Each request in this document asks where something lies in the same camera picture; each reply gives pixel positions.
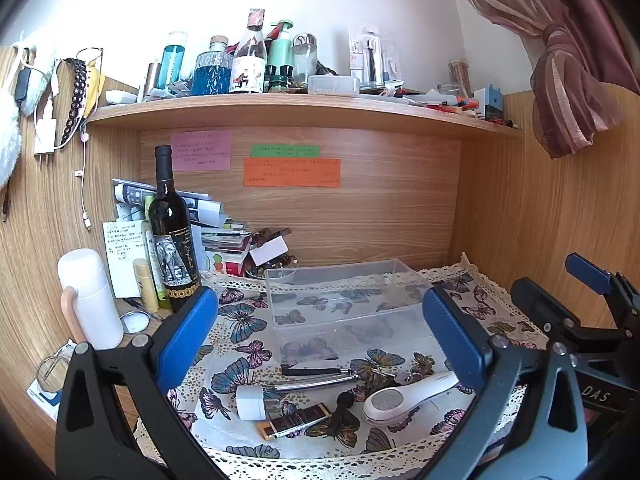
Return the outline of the small round mirror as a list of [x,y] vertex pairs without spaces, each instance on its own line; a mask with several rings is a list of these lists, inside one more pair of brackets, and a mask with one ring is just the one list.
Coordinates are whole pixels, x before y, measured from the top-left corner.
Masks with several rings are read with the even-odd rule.
[[143,333],[150,325],[150,317],[143,311],[133,310],[120,316],[122,329],[126,335]]

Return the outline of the clear sake bottle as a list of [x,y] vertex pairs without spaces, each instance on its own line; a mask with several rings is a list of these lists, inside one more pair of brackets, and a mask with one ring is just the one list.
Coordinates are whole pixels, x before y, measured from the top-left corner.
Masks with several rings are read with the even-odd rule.
[[247,37],[236,48],[231,69],[231,93],[262,93],[267,50],[262,33],[264,9],[252,9],[247,19]]

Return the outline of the green pump bottle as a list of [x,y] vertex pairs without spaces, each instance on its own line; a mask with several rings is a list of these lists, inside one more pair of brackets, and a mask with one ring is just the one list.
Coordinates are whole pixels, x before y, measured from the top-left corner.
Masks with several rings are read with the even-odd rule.
[[270,93],[285,91],[293,81],[293,50],[289,20],[278,21],[267,36],[266,84]]

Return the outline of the clear plastic packaged item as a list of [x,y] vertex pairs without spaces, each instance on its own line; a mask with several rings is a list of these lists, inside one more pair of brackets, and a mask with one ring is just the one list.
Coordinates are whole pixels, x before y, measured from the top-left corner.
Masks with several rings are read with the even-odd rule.
[[382,38],[376,26],[357,24],[349,27],[349,69],[359,80],[360,89],[384,87]]

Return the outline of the green paper note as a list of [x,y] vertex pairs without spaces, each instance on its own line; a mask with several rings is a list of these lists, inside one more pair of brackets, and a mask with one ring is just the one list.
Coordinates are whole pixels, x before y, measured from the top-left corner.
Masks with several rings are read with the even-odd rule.
[[319,158],[321,148],[318,145],[299,144],[253,144],[250,157],[256,158]]

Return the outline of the pink paper note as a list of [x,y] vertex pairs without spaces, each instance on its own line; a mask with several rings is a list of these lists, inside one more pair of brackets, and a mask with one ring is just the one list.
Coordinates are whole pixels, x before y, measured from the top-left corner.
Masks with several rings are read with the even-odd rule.
[[175,132],[170,139],[176,171],[197,172],[231,168],[231,132],[226,130]]

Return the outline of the dark wine bottle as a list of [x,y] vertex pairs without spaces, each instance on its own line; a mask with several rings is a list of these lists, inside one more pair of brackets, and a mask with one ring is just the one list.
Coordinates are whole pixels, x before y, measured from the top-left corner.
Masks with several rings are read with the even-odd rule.
[[189,209],[177,193],[171,146],[155,148],[156,194],[149,208],[160,278],[172,312],[178,312],[201,285]]

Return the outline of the blue glass bottle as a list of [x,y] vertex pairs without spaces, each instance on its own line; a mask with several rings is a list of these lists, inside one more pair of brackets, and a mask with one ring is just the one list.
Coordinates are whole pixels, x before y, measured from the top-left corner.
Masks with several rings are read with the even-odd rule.
[[213,36],[209,49],[198,55],[191,84],[192,96],[216,96],[229,92],[233,56],[227,51],[228,38]]

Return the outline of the glass jar with clip lid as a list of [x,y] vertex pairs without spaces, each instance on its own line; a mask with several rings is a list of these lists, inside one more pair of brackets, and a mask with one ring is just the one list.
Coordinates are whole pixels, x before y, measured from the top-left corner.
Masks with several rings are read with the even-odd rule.
[[294,84],[306,87],[308,78],[317,73],[318,41],[314,35],[298,34],[293,39]]

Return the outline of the orange paper note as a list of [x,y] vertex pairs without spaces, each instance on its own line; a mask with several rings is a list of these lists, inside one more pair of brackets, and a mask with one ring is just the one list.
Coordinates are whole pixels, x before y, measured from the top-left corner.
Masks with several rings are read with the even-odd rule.
[[243,185],[258,188],[339,188],[342,161],[336,158],[245,157]]

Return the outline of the silver metal flask tool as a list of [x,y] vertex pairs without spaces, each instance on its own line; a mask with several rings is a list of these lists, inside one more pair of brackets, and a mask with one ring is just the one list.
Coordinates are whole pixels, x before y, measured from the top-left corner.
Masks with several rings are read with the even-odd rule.
[[399,372],[398,367],[377,367],[369,373],[363,370],[340,370],[339,368],[301,368],[283,370],[282,379],[272,382],[266,389],[272,389],[276,393],[289,393],[294,391],[311,390],[336,387],[339,385],[352,385],[365,382],[374,375],[384,378],[394,378]]

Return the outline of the striped pink curtain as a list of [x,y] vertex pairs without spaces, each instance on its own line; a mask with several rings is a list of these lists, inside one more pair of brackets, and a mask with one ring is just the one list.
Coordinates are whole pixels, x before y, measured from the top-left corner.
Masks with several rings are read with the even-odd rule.
[[552,158],[593,144],[622,112],[605,87],[639,90],[639,49],[606,0],[466,0],[492,24],[521,37],[538,142]]

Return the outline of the white paper note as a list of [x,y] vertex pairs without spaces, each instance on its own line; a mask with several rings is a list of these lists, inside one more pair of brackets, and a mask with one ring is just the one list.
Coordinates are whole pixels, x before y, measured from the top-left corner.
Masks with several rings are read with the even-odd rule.
[[114,296],[139,297],[134,260],[146,258],[142,221],[104,222],[103,236]]

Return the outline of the stack of books and papers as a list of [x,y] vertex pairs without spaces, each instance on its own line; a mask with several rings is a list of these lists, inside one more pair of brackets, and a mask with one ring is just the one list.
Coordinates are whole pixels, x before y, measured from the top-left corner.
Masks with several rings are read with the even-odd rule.
[[[156,194],[154,186],[116,178],[112,185],[116,219],[143,220],[146,208]],[[232,220],[224,213],[224,205],[207,194],[178,191],[178,195],[188,207],[198,268],[242,276],[252,237],[248,226]]]

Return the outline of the brown striped rectangular case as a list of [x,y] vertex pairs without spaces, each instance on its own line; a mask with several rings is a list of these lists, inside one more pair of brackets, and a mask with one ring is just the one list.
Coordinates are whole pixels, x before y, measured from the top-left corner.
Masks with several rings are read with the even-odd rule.
[[323,403],[319,403],[292,411],[290,414],[258,422],[256,427],[258,434],[264,440],[274,440],[314,426],[317,422],[330,418],[331,415],[332,412]]

